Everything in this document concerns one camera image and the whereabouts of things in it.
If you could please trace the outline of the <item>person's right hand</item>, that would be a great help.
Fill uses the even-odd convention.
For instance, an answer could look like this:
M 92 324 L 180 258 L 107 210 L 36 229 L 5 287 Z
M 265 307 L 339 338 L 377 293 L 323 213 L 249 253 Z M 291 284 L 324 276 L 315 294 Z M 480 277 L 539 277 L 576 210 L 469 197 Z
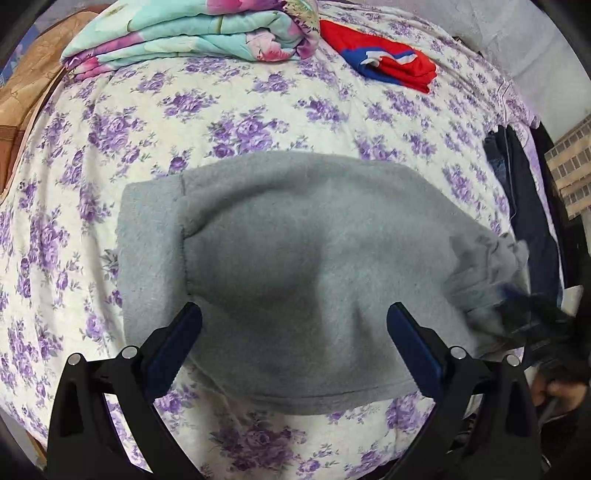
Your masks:
M 589 386 L 584 383 L 548 381 L 543 374 L 537 373 L 531 385 L 531 395 L 535 406 L 542 405 L 548 397 L 557 398 L 554 413 L 563 415 L 577 409 L 583 403 L 588 388 Z

